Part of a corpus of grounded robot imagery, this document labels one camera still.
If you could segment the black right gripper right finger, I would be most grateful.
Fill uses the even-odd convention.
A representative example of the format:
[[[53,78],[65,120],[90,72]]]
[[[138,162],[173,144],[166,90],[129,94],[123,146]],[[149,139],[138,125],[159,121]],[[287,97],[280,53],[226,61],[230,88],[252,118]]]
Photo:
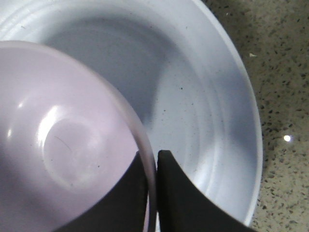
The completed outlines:
[[[157,207],[162,232],[250,232],[191,182],[169,150],[158,152]]]

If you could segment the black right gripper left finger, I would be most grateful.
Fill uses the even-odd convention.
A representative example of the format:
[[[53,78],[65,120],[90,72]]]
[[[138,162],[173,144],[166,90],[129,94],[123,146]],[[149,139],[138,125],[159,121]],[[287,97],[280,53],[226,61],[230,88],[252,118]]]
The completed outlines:
[[[141,232],[147,204],[148,187],[137,153],[116,185],[75,220],[58,232]]]

